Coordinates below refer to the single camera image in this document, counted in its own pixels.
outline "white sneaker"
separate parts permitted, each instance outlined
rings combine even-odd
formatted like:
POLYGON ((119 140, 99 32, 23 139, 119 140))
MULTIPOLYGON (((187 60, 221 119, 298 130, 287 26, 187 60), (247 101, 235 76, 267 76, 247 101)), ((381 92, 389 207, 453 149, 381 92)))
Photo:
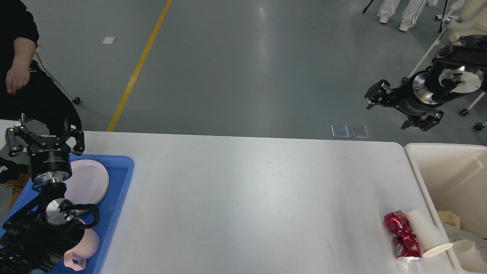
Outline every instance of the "white sneaker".
POLYGON ((409 26, 408 26, 408 25, 406 25, 406 24, 404 24, 404 23, 402 23, 402 24, 399 26, 399 30, 400 30, 400 31, 407 32, 407 31, 408 31, 408 29, 409 29, 409 26))
POLYGON ((379 23, 387 24, 388 21, 389 21, 389 16, 381 16, 381 17, 379 17, 379 23))

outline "person's hand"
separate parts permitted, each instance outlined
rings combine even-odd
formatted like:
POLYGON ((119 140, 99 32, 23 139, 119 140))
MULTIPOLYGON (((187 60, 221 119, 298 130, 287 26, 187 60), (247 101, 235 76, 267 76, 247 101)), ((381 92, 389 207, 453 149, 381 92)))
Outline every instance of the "person's hand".
POLYGON ((7 85, 7 93, 15 95, 17 90, 25 87, 29 82, 30 74, 29 68, 19 66, 12 66, 7 72, 5 84, 7 85))

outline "person's arm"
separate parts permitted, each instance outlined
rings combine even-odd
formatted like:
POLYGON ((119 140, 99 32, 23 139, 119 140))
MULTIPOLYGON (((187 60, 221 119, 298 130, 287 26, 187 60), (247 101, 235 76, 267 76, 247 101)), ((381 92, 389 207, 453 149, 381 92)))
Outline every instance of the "person's arm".
POLYGON ((20 0, 4 1, 6 20, 11 26, 10 38, 14 41, 14 61, 7 72, 7 92, 15 93, 29 82, 29 66, 36 52, 39 32, 34 17, 20 0))
POLYGON ((14 62, 5 78, 7 92, 12 95, 29 82, 29 66, 36 53, 36 44, 32 40, 19 37, 14 40, 14 50, 14 62))

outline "person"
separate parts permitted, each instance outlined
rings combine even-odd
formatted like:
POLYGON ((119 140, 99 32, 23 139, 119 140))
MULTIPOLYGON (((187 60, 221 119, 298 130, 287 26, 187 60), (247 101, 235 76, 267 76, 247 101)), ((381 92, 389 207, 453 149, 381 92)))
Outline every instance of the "person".
MULTIPOLYGON (((0 0, 0 118, 18 119, 21 113, 46 124, 49 133, 61 136, 67 122, 81 130, 81 119, 71 101, 41 71, 32 58, 39 33, 34 17, 20 0, 0 0)), ((25 165, 0 158, 0 183, 23 188, 29 171, 25 165)))
MULTIPOLYGON (((399 26, 400 31, 406 32, 416 24, 416 20, 421 11, 423 11, 425 4, 426 0, 409 0, 408 6, 402 13, 401 24, 399 26)), ((394 15, 398 5, 399 0, 384 0, 377 14, 379 22, 387 24, 389 18, 394 15)))

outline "crushed red can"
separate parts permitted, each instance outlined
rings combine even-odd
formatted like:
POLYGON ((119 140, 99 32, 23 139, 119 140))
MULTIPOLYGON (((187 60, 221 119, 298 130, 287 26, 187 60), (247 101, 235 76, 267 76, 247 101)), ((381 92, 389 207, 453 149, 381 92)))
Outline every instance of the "crushed red can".
POLYGON ((404 213, 400 210, 389 213, 384 216, 384 222, 394 236, 397 259, 404 262, 419 261, 421 259, 419 243, 404 213))

